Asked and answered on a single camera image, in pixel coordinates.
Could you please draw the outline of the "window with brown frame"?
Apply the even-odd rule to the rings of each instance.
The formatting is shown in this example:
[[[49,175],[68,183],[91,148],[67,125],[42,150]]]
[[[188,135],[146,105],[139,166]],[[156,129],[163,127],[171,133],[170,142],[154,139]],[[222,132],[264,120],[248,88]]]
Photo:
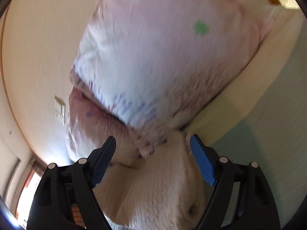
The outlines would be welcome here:
[[[13,193],[10,212],[17,224],[26,229],[34,194],[41,181],[46,165],[37,156],[33,156],[21,174]]]

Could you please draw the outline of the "pink floral pillow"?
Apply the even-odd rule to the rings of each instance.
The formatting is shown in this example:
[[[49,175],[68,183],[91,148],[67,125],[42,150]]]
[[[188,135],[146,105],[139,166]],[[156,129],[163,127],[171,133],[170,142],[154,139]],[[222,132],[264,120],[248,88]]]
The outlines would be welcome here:
[[[69,96],[69,109],[66,147],[72,161],[88,157],[94,149],[102,147],[109,136],[116,139],[112,165],[139,168],[154,153],[148,142],[143,142],[134,131],[100,109],[76,88]]]

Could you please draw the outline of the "white lavender floral pillow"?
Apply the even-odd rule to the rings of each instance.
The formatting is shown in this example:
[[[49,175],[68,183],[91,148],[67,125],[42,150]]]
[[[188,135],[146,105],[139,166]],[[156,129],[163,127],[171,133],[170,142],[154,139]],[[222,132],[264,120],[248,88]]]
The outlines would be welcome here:
[[[274,22],[240,0],[99,0],[70,80],[146,157],[242,72]]]

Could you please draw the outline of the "green patchwork bed sheet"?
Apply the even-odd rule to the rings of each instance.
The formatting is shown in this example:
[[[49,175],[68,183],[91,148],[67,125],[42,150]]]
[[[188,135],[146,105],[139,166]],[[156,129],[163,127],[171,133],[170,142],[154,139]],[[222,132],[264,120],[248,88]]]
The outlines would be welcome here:
[[[276,21],[254,58],[185,133],[235,163],[257,162],[285,226],[306,197],[306,18],[269,11]]]

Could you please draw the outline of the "beige cable-knit sweater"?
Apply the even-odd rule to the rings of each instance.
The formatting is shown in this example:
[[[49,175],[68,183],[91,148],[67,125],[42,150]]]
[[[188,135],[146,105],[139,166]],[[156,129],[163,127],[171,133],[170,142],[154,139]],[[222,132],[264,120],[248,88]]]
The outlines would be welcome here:
[[[194,229],[207,205],[202,175],[178,131],[142,167],[109,167],[94,194],[112,229]]]

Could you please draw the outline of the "white wall switch panel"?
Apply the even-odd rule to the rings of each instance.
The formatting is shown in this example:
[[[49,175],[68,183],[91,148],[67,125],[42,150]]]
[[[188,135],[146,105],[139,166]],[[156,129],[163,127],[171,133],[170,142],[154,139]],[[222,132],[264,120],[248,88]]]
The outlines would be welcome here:
[[[62,99],[58,98],[57,96],[54,97],[55,101],[55,116],[56,118],[65,125],[66,122],[66,104]]]

